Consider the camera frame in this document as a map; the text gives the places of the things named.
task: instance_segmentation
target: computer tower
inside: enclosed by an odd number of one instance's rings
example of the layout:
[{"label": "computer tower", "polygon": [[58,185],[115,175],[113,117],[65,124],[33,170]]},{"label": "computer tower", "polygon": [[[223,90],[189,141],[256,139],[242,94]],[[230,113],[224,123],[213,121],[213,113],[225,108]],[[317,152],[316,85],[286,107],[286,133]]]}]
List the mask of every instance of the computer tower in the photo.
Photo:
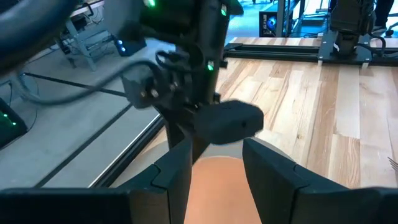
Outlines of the computer tower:
[{"label": "computer tower", "polygon": [[26,132],[24,120],[0,98],[0,149]]},{"label": "computer tower", "polygon": [[[290,0],[290,10],[288,11],[288,4],[285,4],[285,13],[283,20],[282,36],[288,37],[294,28],[296,20],[294,16],[298,15],[300,0]],[[264,11],[259,12],[259,37],[277,37],[278,18],[278,3],[271,4]],[[289,26],[286,29],[286,23],[289,21]]]},{"label": "computer tower", "polygon": [[145,38],[137,42],[128,42],[113,37],[113,42],[121,57],[130,57],[147,46]]}]

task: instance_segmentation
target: black frame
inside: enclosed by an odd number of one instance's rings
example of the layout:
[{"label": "black frame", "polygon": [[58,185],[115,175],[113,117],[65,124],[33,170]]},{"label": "black frame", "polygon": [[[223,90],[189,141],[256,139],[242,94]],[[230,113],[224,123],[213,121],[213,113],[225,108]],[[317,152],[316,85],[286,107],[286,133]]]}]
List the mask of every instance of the black frame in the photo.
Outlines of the black frame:
[{"label": "black frame", "polygon": [[[335,33],[329,31],[321,41],[321,46],[285,46],[285,45],[250,45],[240,43],[229,43],[224,48],[224,58],[247,58],[261,60],[285,60],[294,62],[325,62],[342,63],[347,65],[377,65],[398,66],[396,58],[375,57],[368,49],[357,47],[356,55],[350,58],[336,58],[332,56]],[[360,42],[369,45],[368,35],[360,38]],[[385,54],[397,53],[398,48],[385,49]]]}]

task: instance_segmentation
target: wire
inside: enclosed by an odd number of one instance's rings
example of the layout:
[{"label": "wire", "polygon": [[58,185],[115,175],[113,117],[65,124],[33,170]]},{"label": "wire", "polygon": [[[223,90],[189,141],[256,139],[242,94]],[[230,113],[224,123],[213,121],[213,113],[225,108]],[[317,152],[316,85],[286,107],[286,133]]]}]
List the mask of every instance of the wire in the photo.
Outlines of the wire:
[{"label": "wire", "polygon": [[372,33],[369,33],[369,36],[371,37],[371,39],[379,39],[381,40],[381,54],[384,55],[384,52],[386,51],[386,40],[383,37],[374,35]]},{"label": "wire", "polygon": [[[39,84],[37,83],[37,80],[36,80],[35,77],[32,77],[32,78],[33,78],[33,81],[35,81],[35,83],[36,83],[36,94],[37,94],[37,96],[40,96]],[[35,126],[35,123],[36,123],[36,121],[37,121],[37,114],[38,114],[38,113],[39,113],[39,109],[36,108],[35,119],[33,120],[32,124],[30,125],[29,129],[27,130],[28,132],[29,132],[30,130],[32,130],[32,128]]]},{"label": "wire", "polygon": [[176,62],[178,60],[184,59],[179,54],[173,54],[173,53],[170,54],[163,50],[156,52],[156,55],[155,55],[156,62],[159,64],[159,66],[169,69],[171,71],[175,71],[175,72],[182,72],[182,73],[199,72],[205,67],[205,56],[204,56],[202,50],[199,48],[199,46],[197,46],[196,44],[194,44],[193,46],[194,46],[195,50],[198,51],[198,54],[200,56],[200,63],[198,63],[198,65],[196,67],[193,67],[191,69],[186,69],[183,66],[171,65],[171,64],[167,64],[167,63],[161,61],[160,57],[163,57],[164,59],[169,59],[171,62]]},{"label": "wire", "polygon": [[291,33],[290,35],[289,35],[289,37],[291,37],[291,35],[292,34],[305,34],[303,37],[304,38],[316,38],[316,37],[318,37],[318,34],[319,33],[322,33],[322,32],[324,32],[324,31],[326,31],[327,29],[323,29],[323,30],[321,30],[320,32],[318,32],[318,33],[310,33],[310,32],[293,32],[293,33]]},{"label": "wire", "polygon": [[95,23],[96,25],[100,24],[100,23],[104,20],[104,18],[102,18],[102,19],[100,19],[99,21],[94,21],[92,18],[90,18],[90,17],[87,16],[86,14],[83,13],[83,15],[84,15],[87,19],[89,19],[91,22]]},{"label": "wire", "polygon": [[12,101],[12,83],[8,83],[8,85],[10,86],[10,100],[8,102],[8,106],[11,107],[11,101]]},{"label": "wire", "polygon": [[98,8],[96,8],[95,11],[97,13],[96,13],[96,15],[95,15],[95,17],[93,19],[96,19],[98,17],[98,15],[100,14],[100,10],[98,10]]},{"label": "wire", "polygon": [[376,50],[376,49],[374,49],[374,48],[372,48],[372,47],[370,47],[370,46],[368,46],[366,44],[358,43],[357,46],[358,47],[363,47],[365,49],[368,49],[370,52],[372,52],[373,54],[375,54],[375,55],[377,55],[379,57],[383,57],[383,55],[380,53],[380,51],[378,51],[378,50]]},{"label": "wire", "polygon": [[64,96],[59,99],[51,99],[51,100],[41,99],[37,95],[30,92],[30,90],[24,85],[21,77],[18,75],[19,71],[14,72],[14,74],[11,76],[10,80],[11,80],[12,84],[15,85],[15,87],[17,88],[19,93],[27,101],[29,101],[35,105],[41,105],[41,106],[65,105],[65,104],[73,103],[76,100],[81,100],[83,98],[86,98],[87,96],[90,96],[91,94],[99,91],[101,88],[110,84],[115,79],[122,77],[127,71],[129,71],[130,69],[132,69],[133,67],[136,67],[138,65],[147,65],[153,71],[154,75],[159,76],[159,74],[161,73],[160,68],[151,61],[145,60],[145,61],[133,62],[133,63],[129,63],[127,65],[124,65],[118,71],[116,71],[112,75],[110,75],[109,77],[98,82],[93,88],[83,90],[83,91],[81,91],[79,93],[75,93],[73,95]]},{"label": "wire", "polygon": [[305,6],[304,6],[304,11],[303,11],[303,15],[304,15],[304,13],[305,13],[305,11],[307,10],[307,7],[308,7],[308,2],[309,1],[306,1],[305,2]]}]

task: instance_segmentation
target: black bracket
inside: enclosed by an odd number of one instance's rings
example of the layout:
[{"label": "black bracket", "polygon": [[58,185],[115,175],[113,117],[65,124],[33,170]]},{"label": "black bracket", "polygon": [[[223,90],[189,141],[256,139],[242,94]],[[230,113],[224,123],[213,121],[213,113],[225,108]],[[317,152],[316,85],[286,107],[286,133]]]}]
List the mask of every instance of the black bracket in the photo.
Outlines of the black bracket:
[{"label": "black bracket", "polygon": [[87,2],[84,2],[84,3],[82,4],[82,6],[83,6],[83,7],[88,7],[88,10],[90,10],[90,14],[87,15],[87,16],[94,16],[93,8],[91,7],[90,4],[88,4]]},{"label": "black bracket", "polygon": [[[336,39],[335,32],[326,33],[319,47],[318,59],[326,63],[342,63],[348,65],[362,65],[369,63],[372,60],[372,53],[370,50],[357,46],[355,52],[350,57],[340,58],[334,50],[334,43]],[[360,44],[370,46],[371,38],[369,35],[359,37]]]}]

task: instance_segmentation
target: gray floor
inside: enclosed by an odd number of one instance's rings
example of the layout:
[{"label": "gray floor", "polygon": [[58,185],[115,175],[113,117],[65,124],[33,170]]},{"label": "gray floor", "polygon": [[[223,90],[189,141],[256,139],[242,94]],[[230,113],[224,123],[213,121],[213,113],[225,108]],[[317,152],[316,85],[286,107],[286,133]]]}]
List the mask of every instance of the gray floor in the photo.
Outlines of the gray floor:
[{"label": "gray floor", "polygon": [[[75,57],[77,68],[73,69],[60,50],[28,64],[24,70],[94,84],[128,61],[138,58],[153,60],[157,49],[173,48],[156,40],[148,40],[147,44],[148,47],[131,58],[121,58],[114,45],[109,44],[99,52],[106,55],[96,62],[96,72],[90,71],[83,56]],[[35,91],[37,82],[43,98],[56,98],[82,90],[38,78],[25,79],[32,91]],[[8,88],[7,85],[0,88],[0,97],[6,101],[9,98]],[[120,80],[107,88],[123,91]],[[96,93],[70,105],[46,108],[38,108],[20,98],[13,98],[12,108],[20,114],[28,127],[34,120],[36,109],[38,116],[31,131],[0,151],[0,189],[33,187],[127,105],[127,99],[106,93]],[[152,108],[140,111],[131,108],[45,187],[87,187],[156,115],[157,112]]]}]

